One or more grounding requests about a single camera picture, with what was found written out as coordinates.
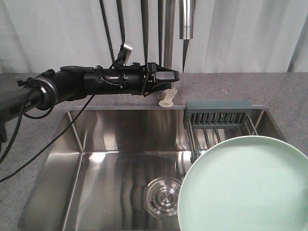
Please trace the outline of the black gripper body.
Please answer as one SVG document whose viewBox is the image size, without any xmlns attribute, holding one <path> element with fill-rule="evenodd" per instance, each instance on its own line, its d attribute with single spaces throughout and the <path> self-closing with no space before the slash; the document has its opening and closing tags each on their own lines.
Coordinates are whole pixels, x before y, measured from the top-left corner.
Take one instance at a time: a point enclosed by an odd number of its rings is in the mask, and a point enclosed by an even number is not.
<svg viewBox="0 0 308 231">
<path fill-rule="evenodd" d="M 147 96 L 154 86 L 153 74 L 145 66 L 120 66 L 118 69 L 97 66 L 91 73 L 85 73 L 83 88 L 87 95 L 132 94 Z"/>
</svg>

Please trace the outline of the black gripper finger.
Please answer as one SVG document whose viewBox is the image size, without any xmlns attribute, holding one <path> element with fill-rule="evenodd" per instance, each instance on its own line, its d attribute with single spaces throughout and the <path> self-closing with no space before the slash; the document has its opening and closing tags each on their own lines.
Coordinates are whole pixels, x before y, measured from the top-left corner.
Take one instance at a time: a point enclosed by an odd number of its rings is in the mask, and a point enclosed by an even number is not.
<svg viewBox="0 0 308 231">
<path fill-rule="evenodd" d="M 180 80 L 180 73 L 157 65 L 154 78 L 156 83 L 177 82 Z"/>
<path fill-rule="evenodd" d="M 152 94 L 154 92 L 167 90 L 169 88 L 171 88 L 171 83 L 170 82 L 159 84 L 159 85 L 155 85 L 154 82 L 151 82 L 150 83 L 150 88 L 148 90 L 148 93 Z"/>
</svg>

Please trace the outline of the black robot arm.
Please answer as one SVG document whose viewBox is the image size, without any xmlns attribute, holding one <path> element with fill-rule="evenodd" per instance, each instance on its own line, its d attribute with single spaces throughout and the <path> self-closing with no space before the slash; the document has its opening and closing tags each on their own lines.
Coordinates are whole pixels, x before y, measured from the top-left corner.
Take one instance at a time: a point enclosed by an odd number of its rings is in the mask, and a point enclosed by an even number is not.
<svg viewBox="0 0 308 231">
<path fill-rule="evenodd" d="M 37 77 L 19 80 L 19 88 L 0 93 L 0 141 L 7 141 L 5 124 L 22 111 L 45 111 L 64 101 L 84 99 L 88 95 L 149 94 L 171 88 L 180 80 L 178 71 L 156 63 L 112 64 L 110 68 L 63 66 L 49 69 Z"/>
</svg>

